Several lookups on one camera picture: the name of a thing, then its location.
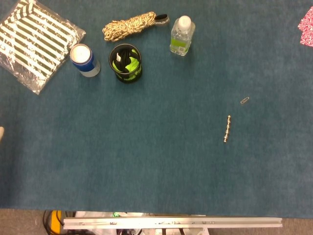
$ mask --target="clear plastic bag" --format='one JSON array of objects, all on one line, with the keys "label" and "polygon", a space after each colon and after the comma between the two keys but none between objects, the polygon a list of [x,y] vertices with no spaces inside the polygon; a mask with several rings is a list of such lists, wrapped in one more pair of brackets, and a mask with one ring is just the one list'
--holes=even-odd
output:
[{"label": "clear plastic bag", "polygon": [[35,0],[20,0],[0,23],[0,64],[39,94],[86,32]]}]

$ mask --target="paper clip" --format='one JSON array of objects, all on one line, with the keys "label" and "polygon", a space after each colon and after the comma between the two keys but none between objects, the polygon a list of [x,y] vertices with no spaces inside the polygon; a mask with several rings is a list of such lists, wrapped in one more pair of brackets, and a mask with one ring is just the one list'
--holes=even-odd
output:
[{"label": "paper clip", "polygon": [[250,99],[249,96],[247,96],[246,98],[244,98],[242,101],[240,101],[241,104],[246,103],[248,100]]}]

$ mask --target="floor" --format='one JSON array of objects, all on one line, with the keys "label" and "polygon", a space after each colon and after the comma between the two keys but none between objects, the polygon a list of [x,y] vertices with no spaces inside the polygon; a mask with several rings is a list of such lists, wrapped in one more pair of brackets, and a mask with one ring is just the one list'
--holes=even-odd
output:
[{"label": "floor", "polygon": [[[43,211],[0,210],[1,235],[46,235]],[[283,228],[210,229],[210,235],[312,235],[313,219],[284,219]]]}]

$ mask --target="blue can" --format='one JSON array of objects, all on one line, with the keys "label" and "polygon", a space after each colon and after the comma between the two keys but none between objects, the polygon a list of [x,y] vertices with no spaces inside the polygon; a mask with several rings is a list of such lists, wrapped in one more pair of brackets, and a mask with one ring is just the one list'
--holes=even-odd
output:
[{"label": "blue can", "polygon": [[95,59],[91,49],[85,44],[76,44],[70,51],[70,59],[85,77],[96,76],[101,69],[100,63]]}]

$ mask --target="hand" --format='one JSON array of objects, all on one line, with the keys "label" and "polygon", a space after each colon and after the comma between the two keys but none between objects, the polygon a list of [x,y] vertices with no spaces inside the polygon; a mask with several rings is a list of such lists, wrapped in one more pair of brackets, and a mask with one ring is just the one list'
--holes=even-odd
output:
[{"label": "hand", "polygon": [[0,126],[0,141],[2,139],[3,134],[4,134],[4,128]]}]

